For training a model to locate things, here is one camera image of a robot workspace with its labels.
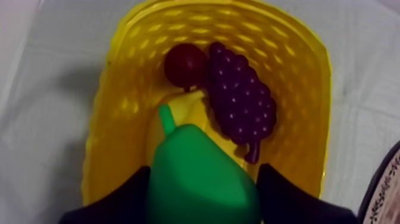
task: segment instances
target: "white tablecloth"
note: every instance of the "white tablecloth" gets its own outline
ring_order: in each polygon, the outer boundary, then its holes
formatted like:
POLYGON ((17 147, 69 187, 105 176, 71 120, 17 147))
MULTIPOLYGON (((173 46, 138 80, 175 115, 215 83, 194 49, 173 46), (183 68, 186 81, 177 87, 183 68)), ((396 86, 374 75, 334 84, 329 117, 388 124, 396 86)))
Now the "white tablecloth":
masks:
MULTIPOLYGON (((323 198, 356 211, 374 170, 400 139, 400 6, 269 2, 306 22, 330 51, 333 105, 323 198)), ((98 76, 118 21, 137 3, 0 0, 1 224, 56 223, 81 205, 98 76)))

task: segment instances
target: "basket hole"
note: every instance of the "basket hole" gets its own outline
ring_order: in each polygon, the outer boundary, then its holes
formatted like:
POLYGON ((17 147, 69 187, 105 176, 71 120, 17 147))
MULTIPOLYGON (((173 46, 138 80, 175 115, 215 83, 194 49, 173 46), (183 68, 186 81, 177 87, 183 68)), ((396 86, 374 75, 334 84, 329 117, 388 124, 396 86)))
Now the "basket hole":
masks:
POLYGON ((158 39, 155 41, 155 43, 156 43, 156 44, 164 43, 167 39, 168 39, 168 37, 162 36, 162 37, 158 38, 158 39))
POLYGON ((237 51, 240 51, 240 52, 246 52, 246 50, 244 48, 242 48, 241 46, 235 45, 235 46, 232 46, 232 48, 237 51))
POLYGON ((153 51, 149 54, 149 59, 153 59, 155 57, 155 54, 157 53, 157 51, 153 51))
POLYGON ((251 38, 249 38, 248 36, 245 36, 245 35, 236 35, 236 36, 239 39, 241 39, 242 41, 254 43, 254 41, 251 38))
POLYGON ((281 59, 280 57, 278 57, 278 55, 274 54, 274 58, 275 58, 275 61, 276 61, 278 64, 283 64, 282 59, 281 59))
POLYGON ((315 89, 310 90, 310 98, 312 101, 317 100, 317 91, 315 89))
POLYGON ((259 32, 262 31, 262 29, 259 26, 256 26, 252 23, 242 23, 242 24, 243 24, 243 26, 245 26, 253 31, 259 31, 259 32))
POLYGON ((198 40, 198 41, 195 41, 195 43, 196 43, 196 44, 200 44, 200 45, 204 45, 204 44, 208 44, 208 43, 209 43, 209 41, 205 41, 205 40, 198 40))
POLYGON ((291 47, 289 47, 287 44, 285 44, 285 48, 286 48, 287 53, 289 53, 291 56, 293 56, 293 57, 296 56, 295 51, 291 47))
POLYGON ((299 131, 299 124, 297 124, 297 123, 294 123, 294 124, 292 124, 292 132, 294 133, 294 134, 296 134, 298 131, 299 131))
POLYGON ((163 50, 163 51, 161 52, 161 54, 166 54, 166 53, 168 53, 170 50, 171 50, 171 47, 166 48, 165 50, 163 50))
POLYGON ((288 120, 291 120, 293 118, 293 113, 290 110, 286 112, 286 118, 288 120))
POLYGON ((225 37, 225 36, 216 36, 215 37, 218 41, 227 41, 227 40, 229 40, 227 37, 225 37))
POLYGON ((271 66, 269 66, 268 64, 264 63, 264 67, 265 67, 265 69, 267 69, 268 71, 272 71, 271 66))
POLYGON ((161 28, 161 26, 162 26, 161 24, 154 25, 154 26, 149 28, 149 31, 150 32, 157 31, 157 30, 159 30, 161 28))
POLYGON ((180 30, 182 28, 184 28, 186 25, 185 24, 176 24, 176 25, 172 25, 168 28, 168 30, 180 30))
POLYGON ((279 104, 281 105, 282 108, 286 108, 286 106, 288 105, 288 102, 286 101, 286 99, 283 98, 283 99, 281 99, 279 104))
POLYGON ((302 76, 301 78, 301 84, 303 84, 304 86, 308 86, 308 79, 306 76, 302 76))
POLYGON ((161 65, 162 65, 162 62, 159 61, 159 62, 157 63, 157 65, 155 66, 155 68, 156 68, 156 69, 159 69, 159 68, 161 67, 161 65))
POLYGON ((144 58, 140 58, 138 64, 139 64, 139 66, 143 66, 145 64, 145 59, 144 58))
POLYGON ((217 12, 224 14, 224 15, 234 15, 234 16, 239 15, 239 13, 232 11, 232 10, 218 10, 217 12))
POLYGON ((292 83, 292 82, 288 82, 288 83, 287 83, 287 90, 288 90, 289 92, 293 92, 293 83, 292 83))
POLYGON ((164 15, 168 15, 168 16, 175 16, 175 15, 179 15, 182 13, 182 10, 170 10, 165 12, 164 15))
POLYGON ((278 72, 278 76, 279 76, 279 78, 282 80, 282 81, 285 81, 285 75, 280 71, 280 72, 278 72))
POLYGON ((216 24, 216 27, 219 27, 221 29, 233 29, 233 26, 228 25, 228 24, 216 24))
POLYGON ((209 30, 207 30, 207 29, 194 29, 194 30, 192 30, 192 32, 203 34, 203 33, 208 33, 209 30))
POLYGON ((250 65, 252 65, 252 67, 259 67, 260 66, 260 64, 258 62, 256 62, 255 60, 253 60, 251 58, 249 58, 248 60, 249 60, 250 65))
POLYGON ((276 45, 276 43, 272 42, 271 40, 268 40, 267 38, 263 38, 262 41, 264 41, 264 43, 274 49, 278 49, 278 45, 276 45))
POLYGON ((295 95, 295 103, 298 104, 298 105, 301 103, 301 98, 300 98, 299 94, 295 95))
POLYGON ((211 17, 209 17, 207 15, 194 15, 190 19, 196 20, 196 21, 205 21, 205 20, 210 20, 211 17))
POLYGON ((143 41, 139 47, 139 49, 144 49, 149 44, 149 39, 143 41))
POLYGON ((307 109, 304 108, 304 107, 302 107, 302 108, 300 109, 300 115, 301 115, 302 117, 306 117, 306 116, 307 116, 307 109))
POLYGON ((139 84, 143 85, 145 83, 145 76, 141 75, 139 78, 139 84))
POLYGON ((136 49, 135 49, 135 48, 131 48, 131 49, 129 50, 128 57, 129 57, 129 58, 133 58, 133 57, 135 56, 135 53, 136 53, 136 49))
POLYGON ((132 37, 136 36, 139 33, 139 31, 140 31, 140 26, 134 28, 132 30, 132 32, 130 32, 130 37, 132 38, 132 37))
POLYGON ((292 72, 293 72, 293 73, 299 74, 299 69, 298 69, 294 64, 292 64, 292 65, 290 65, 290 66, 291 66, 291 68, 292 68, 292 72))
POLYGON ((289 37, 284 31, 282 31, 282 30, 279 29, 278 27, 276 27, 276 26, 271 26, 271 28, 272 28, 277 34, 279 34, 280 36, 283 36, 284 38, 288 38, 288 37, 289 37))
POLYGON ((187 36, 179 36, 177 38, 174 38, 173 41, 181 42, 181 41, 185 41, 187 38, 188 38, 187 36))
POLYGON ((254 51, 255 51, 258 55, 260 55, 260 56, 262 56, 262 57, 264 57, 264 58, 267 58, 267 57, 268 57, 268 55, 267 55, 264 51, 262 51, 262 50, 260 50, 260 49, 258 49, 258 48, 254 48, 254 51))

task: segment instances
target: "grape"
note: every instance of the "grape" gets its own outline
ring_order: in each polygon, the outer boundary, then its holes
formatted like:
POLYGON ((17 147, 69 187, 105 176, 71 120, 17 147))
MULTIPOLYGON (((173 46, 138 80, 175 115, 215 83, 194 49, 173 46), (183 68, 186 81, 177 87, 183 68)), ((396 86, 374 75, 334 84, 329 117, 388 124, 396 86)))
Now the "grape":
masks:
POLYGON ((221 80, 214 84, 214 89, 218 93, 227 94, 232 89, 232 87, 229 80, 221 80))
POLYGON ((241 54, 237 55, 235 60, 236 60, 236 63, 238 63, 238 64, 243 64, 246 66, 249 64, 249 61, 247 60, 247 58, 241 54))
POLYGON ((272 133, 272 126, 271 125, 261 125, 258 131, 262 138, 266 138, 272 133))
POLYGON ((251 99, 255 96, 255 91, 252 85, 241 85, 238 92, 245 99, 251 99))
POLYGON ((266 109, 268 108, 268 106, 271 106, 271 102, 269 99, 269 97, 258 95, 254 98, 254 105, 259 109, 266 109))
POLYGON ((247 143, 248 125, 245 122, 240 122, 232 125, 229 136, 232 141, 238 145, 247 143))
POLYGON ((210 55, 216 56, 222 54, 224 52, 225 46, 222 43, 214 42, 210 45, 210 55))
POLYGON ((265 116, 264 116, 264 113, 260 113, 259 111, 257 111, 257 112, 252 116, 251 121, 252 121, 253 125, 255 125, 255 126, 258 126, 258 125, 263 124, 263 123, 266 121, 265 116))
POLYGON ((249 105, 243 105, 238 108, 238 115, 243 120, 250 120, 254 116, 254 109, 249 105))
POLYGON ((270 111, 276 112, 276 102, 271 97, 267 98, 265 107, 270 111))
POLYGON ((271 94, 270 88, 268 88, 268 86, 262 82, 260 82, 260 84, 257 86, 256 91, 263 96, 269 96, 271 94))
POLYGON ((238 63, 237 61, 233 63, 233 66, 231 68, 234 74, 239 74, 239 75, 243 75, 244 72, 247 71, 247 69, 248 69, 247 64, 238 63))
POLYGON ((211 68, 211 79, 218 81, 221 79, 227 79, 230 75, 229 69, 223 65, 214 65, 211 68))
POLYGON ((260 143, 276 124, 276 103, 271 91, 243 55, 235 55, 221 43, 210 46, 210 104, 224 135, 235 144, 249 145, 244 157, 255 164, 260 143))
POLYGON ((226 100, 221 95, 212 95, 210 97, 210 105, 213 109, 218 110, 219 108, 224 108, 226 106, 226 100))
POLYGON ((239 108, 242 106, 243 99, 236 92, 232 92, 227 96, 226 103, 229 107, 239 108))
POLYGON ((222 126, 231 126, 238 122, 238 115, 232 108, 222 109, 217 113, 217 120, 222 126))
POLYGON ((240 84, 242 83, 242 76, 231 76, 230 77, 230 87, 231 89, 236 89, 237 87, 240 86, 240 84))
POLYGON ((244 72, 245 78, 243 79, 244 83, 248 83, 250 85, 256 85, 260 83, 260 80, 258 79, 257 73, 255 70, 251 67, 248 67, 247 70, 244 72))
POLYGON ((221 62, 230 65, 235 60, 235 53, 230 50, 225 50, 221 55, 221 62))

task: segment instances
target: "yellow plastic basket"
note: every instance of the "yellow plastic basket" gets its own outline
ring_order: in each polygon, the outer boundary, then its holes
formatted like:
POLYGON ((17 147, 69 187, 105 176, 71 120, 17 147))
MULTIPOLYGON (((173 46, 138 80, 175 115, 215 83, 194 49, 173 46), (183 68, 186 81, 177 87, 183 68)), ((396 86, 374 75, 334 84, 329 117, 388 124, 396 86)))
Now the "yellow plastic basket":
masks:
POLYGON ((159 100, 181 92, 163 74, 164 55, 181 42, 220 41, 248 57, 278 104, 278 123, 262 142, 254 178, 270 163, 319 196, 329 135, 330 63, 319 39, 286 13, 250 0, 158 0, 122 19, 95 98, 82 183, 85 205, 146 165, 145 135, 159 100))

